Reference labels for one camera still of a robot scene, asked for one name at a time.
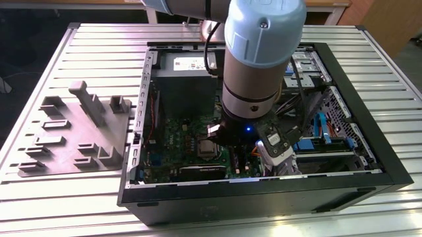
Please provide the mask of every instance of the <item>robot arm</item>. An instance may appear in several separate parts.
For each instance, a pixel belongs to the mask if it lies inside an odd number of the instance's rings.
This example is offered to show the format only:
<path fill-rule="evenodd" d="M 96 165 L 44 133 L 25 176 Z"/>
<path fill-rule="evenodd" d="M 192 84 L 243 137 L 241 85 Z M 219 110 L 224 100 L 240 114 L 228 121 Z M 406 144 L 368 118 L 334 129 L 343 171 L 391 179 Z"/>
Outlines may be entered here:
<path fill-rule="evenodd" d="M 143 0 L 147 7 L 224 24 L 223 108 L 237 120 L 269 111 L 302 37 L 303 0 Z"/>

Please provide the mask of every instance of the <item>aluminum table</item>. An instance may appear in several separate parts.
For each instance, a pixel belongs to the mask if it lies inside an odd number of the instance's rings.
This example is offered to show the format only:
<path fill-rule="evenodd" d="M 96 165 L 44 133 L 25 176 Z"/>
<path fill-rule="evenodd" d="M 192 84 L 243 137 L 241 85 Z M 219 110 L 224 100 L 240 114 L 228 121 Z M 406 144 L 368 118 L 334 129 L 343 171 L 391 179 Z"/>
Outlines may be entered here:
<path fill-rule="evenodd" d="M 44 96 L 76 101 L 67 87 L 83 79 L 105 100 L 136 104 L 147 41 L 200 40 L 197 25 L 73 24 L 0 152 L 0 234 L 16 236 L 376 236 L 422 235 L 422 95 L 366 31 L 306 26 L 303 42 L 324 42 L 343 67 L 414 184 L 338 213 L 275 216 L 147 227 L 116 206 L 120 171 L 17 176 L 17 149 L 45 119 Z"/>

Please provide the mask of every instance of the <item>black cable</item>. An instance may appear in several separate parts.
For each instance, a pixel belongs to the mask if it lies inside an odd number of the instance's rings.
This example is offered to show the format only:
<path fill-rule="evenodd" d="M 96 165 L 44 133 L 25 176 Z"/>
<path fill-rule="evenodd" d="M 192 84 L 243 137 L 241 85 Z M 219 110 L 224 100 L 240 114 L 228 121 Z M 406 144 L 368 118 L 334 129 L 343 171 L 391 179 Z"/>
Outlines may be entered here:
<path fill-rule="evenodd" d="M 290 58 L 290 63 L 291 63 L 292 71 L 295 73 L 298 87 L 299 87 L 299 93 L 300 93 L 302 103 L 303 103 L 303 121 L 302 121 L 302 126 L 300 126 L 300 130 L 303 132 L 304 128 L 306 128 L 306 121 L 308 119 L 307 118 L 308 113 L 306 112 L 307 105 L 306 105 L 304 91 L 303 91 L 303 87 L 302 87 L 302 80 L 300 80 L 300 76 L 299 76 L 298 67 L 296 67 L 295 60 L 292 59 L 292 57 Z"/>
<path fill-rule="evenodd" d="M 292 104 L 292 102 L 299 99 L 300 94 L 296 94 L 294 97 L 291 97 L 276 109 L 275 114 L 279 114 L 282 110 L 284 110 L 284 106 L 287 104 Z"/>
<path fill-rule="evenodd" d="M 208 44 L 209 44 L 211 37 L 212 37 L 212 35 L 213 35 L 213 33 L 215 33 L 215 31 L 216 31 L 219 25 L 220 25 L 220 23 L 217 22 L 216 25 L 213 26 L 213 28 L 212 28 L 209 34 L 208 34 L 208 37 L 207 37 L 207 40 L 205 40 L 205 46 L 204 46 L 204 64 L 205 64 L 205 70 L 207 70 L 207 72 L 208 72 L 211 75 L 213 75 L 213 76 L 216 76 L 216 74 L 213 73 L 213 70 L 209 69 L 209 65 L 208 65 Z"/>

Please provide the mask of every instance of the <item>floor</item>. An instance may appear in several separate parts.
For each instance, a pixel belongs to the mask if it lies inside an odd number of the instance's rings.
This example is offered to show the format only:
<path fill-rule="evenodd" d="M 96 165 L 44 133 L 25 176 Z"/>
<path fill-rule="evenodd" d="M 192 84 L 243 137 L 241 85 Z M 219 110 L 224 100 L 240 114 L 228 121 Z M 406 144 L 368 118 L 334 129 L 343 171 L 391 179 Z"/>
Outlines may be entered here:
<path fill-rule="evenodd" d="M 0 10 L 0 17 L 16 12 Z M 69 22 L 84 23 L 147 23 L 147 16 L 140 10 L 60 10 L 58 16 L 52 10 L 36 10 L 20 12 L 18 21 L 14 24 L 26 29 L 28 35 L 18 49 L 17 65 L 1 59 L 0 54 L 0 76 L 5 77 L 18 72 L 32 72 L 30 74 L 18 74 L 6 79 L 6 83 L 13 88 L 9 94 L 0 94 L 0 147 L 6 139 L 10 129 L 14 125 L 25 102 L 36 86 L 38 77 L 48 64 L 56 45 L 64 34 Z M 159 14 L 160 23 L 181 23 L 184 17 L 168 17 Z M 422 91 L 422 47 L 408 42 L 403 51 L 395 57 L 394 62 L 403 70 L 404 74 Z"/>

